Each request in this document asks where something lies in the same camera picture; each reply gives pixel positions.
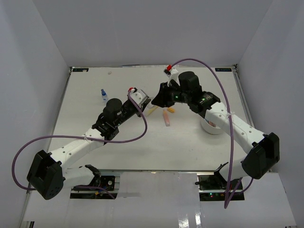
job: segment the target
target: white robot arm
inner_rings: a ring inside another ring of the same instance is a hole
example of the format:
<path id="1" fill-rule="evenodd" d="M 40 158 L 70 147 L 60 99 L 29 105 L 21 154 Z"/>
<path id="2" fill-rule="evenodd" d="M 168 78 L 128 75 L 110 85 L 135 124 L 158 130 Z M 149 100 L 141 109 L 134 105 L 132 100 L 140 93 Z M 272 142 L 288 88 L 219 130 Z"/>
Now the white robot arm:
<path id="1" fill-rule="evenodd" d="M 142 111 L 151 101 L 143 90 L 130 88 L 129 92 L 132 100 Z M 76 185 L 96 186 L 96 182 L 100 179 L 97 168 L 92 165 L 73 169 L 69 167 L 90 151 L 112 140 L 119 133 L 118 127 L 134 114 L 140 115 L 130 100 L 122 104 L 117 98 L 110 99 L 96 123 L 80 139 L 49 153 L 38 152 L 28 172 L 27 180 L 46 200 L 55 197 L 62 188 Z"/>
<path id="2" fill-rule="evenodd" d="M 190 110 L 202 118 L 213 122 L 230 135 L 229 113 L 227 108 L 211 92 L 202 91 L 199 78 L 191 71 L 181 73 L 174 68 L 165 69 L 170 82 L 161 83 L 159 93 L 152 100 L 153 105 L 171 107 L 175 103 L 186 103 Z M 253 128 L 236 115 L 232 115 L 235 141 L 247 153 L 242 159 L 234 161 L 231 180 L 245 176 L 260 179 L 279 159 L 279 138 Z M 226 185 L 228 162 L 214 172 L 218 183 Z"/>

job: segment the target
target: water bottle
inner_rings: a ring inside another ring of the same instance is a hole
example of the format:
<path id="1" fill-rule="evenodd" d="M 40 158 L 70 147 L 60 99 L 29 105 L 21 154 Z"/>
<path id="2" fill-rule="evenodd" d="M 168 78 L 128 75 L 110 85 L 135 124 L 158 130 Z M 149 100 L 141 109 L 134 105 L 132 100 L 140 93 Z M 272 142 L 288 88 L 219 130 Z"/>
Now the water bottle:
<path id="1" fill-rule="evenodd" d="M 109 98 L 103 89 L 101 90 L 101 96 L 103 97 L 104 103 L 106 104 L 108 102 Z"/>

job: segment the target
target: white plastic part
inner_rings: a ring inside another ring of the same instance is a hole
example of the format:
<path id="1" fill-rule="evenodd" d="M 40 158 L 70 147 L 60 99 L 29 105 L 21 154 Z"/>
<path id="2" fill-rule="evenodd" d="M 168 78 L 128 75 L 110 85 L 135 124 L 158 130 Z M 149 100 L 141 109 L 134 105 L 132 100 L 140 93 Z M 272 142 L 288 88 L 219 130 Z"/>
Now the white plastic part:
<path id="1" fill-rule="evenodd" d="M 218 126 L 216 126 L 216 127 L 211 126 L 207 122 L 207 120 L 205 120 L 204 118 L 200 119 L 200 124 L 201 124 L 202 128 L 209 134 L 222 134 L 223 133 L 222 129 L 220 129 Z"/>
<path id="2" fill-rule="evenodd" d="M 131 98 L 138 104 L 138 106 L 141 106 L 142 103 L 148 98 L 147 94 L 139 89 L 135 92 L 135 89 L 131 90 L 130 94 Z"/>
<path id="3" fill-rule="evenodd" d="M 177 78 L 179 77 L 179 72 L 175 68 L 172 68 L 170 70 L 170 73 L 171 73 L 171 75 L 169 76 L 168 83 L 167 83 L 168 86 L 171 85 L 171 82 L 170 82 L 171 80 L 174 80 L 177 82 Z"/>
<path id="4" fill-rule="evenodd" d="M 92 128 L 90 128 L 84 136 L 104 139 L 104 137 L 100 135 L 100 132 L 98 130 Z M 96 148 L 99 148 L 103 145 L 103 142 L 76 139 L 59 149 L 51 151 L 51 157 L 57 162 L 61 161 L 62 172 L 64 173 L 64 171 L 76 161 L 81 159 L 90 151 L 95 150 Z"/>
<path id="5" fill-rule="evenodd" d="M 94 174 L 85 166 L 75 169 L 66 169 L 63 172 L 65 181 L 63 182 L 64 188 L 71 188 L 76 185 L 88 185 L 94 178 Z"/>
<path id="6" fill-rule="evenodd" d="M 205 118 L 215 123 L 224 132 L 230 135 L 230 124 L 227 109 L 222 102 L 216 102 L 206 111 Z M 243 148 L 245 153 L 249 153 L 253 148 L 252 143 L 259 143 L 264 139 L 263 132 L 253 128 L 236 115 L 232 114 L 234 140 Z"/>
<path id="7" fill-rule="evenodd" d="M 246 156 L 244 158 L 233 161 L 231 180 L 248 176 L 248 174 L 244 171 L 244 169 L 242 167 L 242 163 L 241 163 L 245 158 L 246 158 Z M 228 180 L 228 172 L 229 172 L 229 163 L 226 164 L 219 171 L 220 175 L 225 179 L 225 181 Z"/>

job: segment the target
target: white table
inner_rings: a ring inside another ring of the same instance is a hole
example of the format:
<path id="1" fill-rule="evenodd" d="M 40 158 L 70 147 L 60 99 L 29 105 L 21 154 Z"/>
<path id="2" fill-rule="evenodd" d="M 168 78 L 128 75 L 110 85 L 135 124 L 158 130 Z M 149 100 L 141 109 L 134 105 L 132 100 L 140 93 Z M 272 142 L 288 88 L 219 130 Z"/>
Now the white table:
<path id="1" fill-rule="evenodd" d="M 143 89 L 149 96 L 158 93 L 161 82 L 167 80 L 164 67 L 90 68 L 88 72 L 71 74 L 54 134 L 82 135 L 97 120 L 104 104 L 100 90 L 109 98 L 127 99 L 129 87 Z M 179 67 L 180 72 L 194 71 L 203 90 L 213 92 L 224 101 L 222 91 L 206 68 Z M 232 72 L 217 72 L 231 110 L 246 120 L 244 109 Z M 165 127 L 162 109 L 148 116 L 148 132 L 132 143 L 107 144 L 76 162 L 73 167 L 91 164 L 99 169 L 154 169 L 154 170 L 214 170 L 229 160 L 230 138 L 226 134 L 210 135 L 200 125 L 199 115 L 186 104 L 176 104 L 170 114 L 170 127 Z M 143 120 L 132 117 L 119 128 L 115 140 L 139 136 L 144 131 Z M 50 149 L 68 143 L 69 139 L 54 139 Z M 245 155 L 235 146 L 235 159 Z"/>
<path id="2" fill-rule="evenodd" d="M 163 66 L 89 68 L 88 72 L 71 74 L 54 134 L 81 135 L 102 112 L 100 89 L 109 98 L 124 102 L 129 87 L 143 89 L 155 96 L 159 84 L 167 77 Z M 179 67 L 180 72 L 194 71 L 203 90 L 211 91 L 222 101 L 222 92 L 206 68 Z M 231 109 L 246 121 L 246 116 L 232 72 L 217 72 L 230 101 Z M 210 135 L 202 130 L 200 117 L 188 106 L 176 104 L 170 114 L 170 127 L 165 127 L 162 109 L 147 117 L 148 132 L 136 142 L 107 144 L 73 167 L 91 164 L 99 169 L 132 170 L 214 170 L 228 161 L 230 138 Z M 131 139 L 144 130 L 138 117 L 120 126 L 115 140 Z M 54 139 L 50 149 L 70 140 Z M 235 144 L 235 159 L 244 156 Z M 137 192 L 140 197 L 116 200 L 70 199 L 70 190 L 63 189 L 55 198 L 44 200 L 37 192 L 30 196 L 24 221 L 35 221 L 34 228 L 62 227 L 268 227 L 295 225 L 279 175 L 268 173 L 254 181 L 245 192 L 245 201 L 232 201 L 227 210 L 223 202 L 200 202 L 196 175 L 173 173 L 124 173 L 120 190 Z M 250 178 L 244 178 L 246 186 Z"/>

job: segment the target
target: purple wire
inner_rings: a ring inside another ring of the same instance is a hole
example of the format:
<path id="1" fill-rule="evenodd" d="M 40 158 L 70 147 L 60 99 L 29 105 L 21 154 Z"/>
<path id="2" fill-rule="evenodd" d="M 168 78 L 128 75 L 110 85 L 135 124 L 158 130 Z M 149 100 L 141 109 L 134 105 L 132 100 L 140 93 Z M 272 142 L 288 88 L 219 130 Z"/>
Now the purple wire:
<path id="1" fill-rule="evenodd" d="M 227 104 L 227 112 L 230 113 L 230 105 L 229 105 L 229 101 L 227 98 L 227 94 L 224 90 L 223 85 L 221 84 L 218 76 L 215 74 L 215 72 L 211 69 L 211 67 L 209 67 L 209 65 L 203 61 L 200 61 L 198 59 L 195 58 L 183 58 L 175 63 L 172 64 L 172 67 L 174 67 L 176 64 L 183 62 L 183 61 L 187 61 L 187 60 L 192 60 L 198 63 L 203 64 L 205 67 L 207 67 L 211 73 L 213 74 L 213 76 L 215 77 L 215 79 L 217 80 L 219 87 L 221 88 L 226 104 Z M 230 125 L 230 159 L 229 159 L 229 170 L 228 170 L 228 179 L 227 179 L 227 186 L 226 186 L 226 192 L 229 192 L 229 188 L 230 188 L 230 182 L 231 182 L 231 174 L 232 174 L 232 163 L 233 163 L 233 149 L 234 149 L 234 137 L 233 137 L 233 124 L 232 124 L 232 117 L 231 115 L 229 115 L 228 117 L 229 119 L 229 125 Z M 233 196 L 234 192 L 237 190 L 237 187 L 235 187 L 231 193 L 231 197 Z M 228 198 L 228 194 L 225 194 L 225 202 L 224 202 L 224 208 L 226 209 L 228 207 L 230 200 Z"/>
<path id="2" fill-rule="evenodd" d="M 247 191 L 247 189 L 249 189 L 249 188 L 250 188 L 250 186 L 251 186 L 252 182 L 253 182 L 253 178 L 251 178 L 250 183 L 248 184 L 248 186 L 247 186 L 247 187 L 246 187 L 244 190 L 242 190 L 242 191 L 240 191 L 240 192 L 235 193 L 235 195 L 239 195 L 239 194 L 242 194 L 242 193 L 244 193 L 245 191 Z"/>
<path id="3" fill-rule="evenodd" d="M 19 154 L 24 150 L 24 148 L 26 148 L 28 145 L 32 144 L 33 142 L 35 141 L 38 141 L 38 140 L 42 140 L 42 139 L 49 139 L 49 138 L 68 138 L 68 139 L 88 139 L 88 140 L 92 140 L 92 141 L 98 141 L 98 142 L 103 142 L 103 143 L 129 143 L 129 142 L 133 142 L 133 141 L 136 141 L 140 138 L 142 138 L 146 133 L 147 133 L 147 130 L 148 130 L 148 124 L 147 124 L 147 120 L 146 118 L 144 117 L 144 114 L 143 112 L 141 111 L 141 109 L 138 107 L 138 105 L 135 103 L 135 101 L 131 98 L 130 96 L 130 92 L 128 92 L 128 98 L 129 100 L 132 102 L 132 104 L 136 107 L 136 109 L 138 110 L 138 112 L 140 113 L 140 115 L 142 116 L 142 119 L 144 121 L 144 125 L 145 125 L 145 129 L 143 131 L 143 133 L 134 138 L 134 139 L 129 139 L 129 140 L 125 140 L 125 141 L 111 141 L 111 140 L 103 140 L 103 139 L 96 139 L 96 138 L 91 138 L 91 137 L 83 137 L 83 136 L 72 136 L 72 135 L 47 135 L 47 136 L 41 136 L 41 137 L 38 137 L 36 139 L 33 139 L 29 142 L 27 142 L 26 144 L 24 144 L 19 150 L 18 152 L 16 153 L 14 159 L 13 159 L 13 162 L 12 162 L 12 165 L 11 165 L 11 175 L 13 177 L 13 180 L 14 182 L 16 183 L 16 185 L 24 190 L 36 190 L 34 188 L 28 188 L 28 187 L 25 187 L 23 185 L 21 185 L 17 178 L 16 178 L 16 174 L 15 174 L 15 165 L 16 165 L 16 160 L 19 156 Z"/>
<path id="4" fill-rule="evenodd" d="M 91 187 L 91 186 L 83 186 L 83 185 L 77 185 L 75 187 L 81 188 L 81 189 L 99 189 L 99 190 L 105 191 L 109 196 L 111 196 L 112 199 L 115 199 L 115 197 L 111 193 L 109 193 L 107 190 L 105 190 L 104 188 L 101 188 L 101 187 Z"/>
<path id="5" fill-rule="evenodd" d="M 238 180 L 238 182 L 237 182 L 235 188 L 233 189 L 232 193 L 230 194 L 230 196 L 229 196 L 229 198 L 228 198 L 228 203 L 230 202 L 230 200 L 232 199 L 234 193 L 236 192 L 236 190 L 238 189 L 239 185 L 241 184 L 242 179 L 243 179 L 243 178 L 241 177 L 241 178 Z"/>

